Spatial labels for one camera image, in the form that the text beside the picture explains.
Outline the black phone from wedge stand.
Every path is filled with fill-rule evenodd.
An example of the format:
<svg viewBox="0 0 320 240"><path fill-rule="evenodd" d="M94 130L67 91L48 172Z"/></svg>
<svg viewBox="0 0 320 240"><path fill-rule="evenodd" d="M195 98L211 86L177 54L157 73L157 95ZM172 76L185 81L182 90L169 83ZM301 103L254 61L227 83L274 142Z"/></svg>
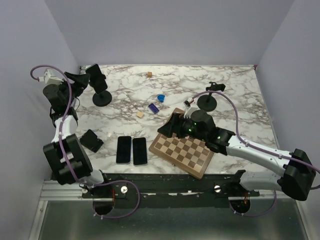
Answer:
<svg viewBox="0 0 320 240"><path fill-rule="evenodd" d="M119 136L117 139L116 163L129 164L131 162L131 144L130 136Z"/></svg>

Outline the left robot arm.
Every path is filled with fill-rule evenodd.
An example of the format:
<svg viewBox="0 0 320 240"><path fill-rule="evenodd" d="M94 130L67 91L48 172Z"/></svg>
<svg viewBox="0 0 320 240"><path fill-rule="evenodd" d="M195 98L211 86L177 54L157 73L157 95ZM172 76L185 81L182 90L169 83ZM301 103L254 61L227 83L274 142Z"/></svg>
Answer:
<svg viewBox="0 0 320 240"><path fill-rule="evenodd" d="M79 183L91 194L104 198L110 194L111 185L101 170L93 169L82 143L97 150L102 140L91 131L81 139L76 136L78 116L74 101L83 93L90 82L90 75L65 73L72 83L53 77L43 89L44 96L51 104L49 116L55 127L51 143L43 147L43 153L52 170L53 177L60 185Z"/></svg>

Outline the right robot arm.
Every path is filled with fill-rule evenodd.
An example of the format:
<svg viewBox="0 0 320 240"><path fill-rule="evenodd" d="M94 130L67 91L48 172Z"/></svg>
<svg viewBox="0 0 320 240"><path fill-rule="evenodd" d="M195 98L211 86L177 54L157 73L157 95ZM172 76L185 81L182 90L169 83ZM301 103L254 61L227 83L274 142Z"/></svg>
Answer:
<svg viewBox="0 0 320 240"><path fill-rule="evenodd" d="M303 150L297 148L290 152L250 143L233 131L217 127L213 117L204 110L175 112L157 131L167 138L191 137L203 141L214 153L242 158L267 169L266 172L239 172L239 178L230 183L230 191L236 196L247 191L271 190L306 201L312 190L316 171Z"/></svg>

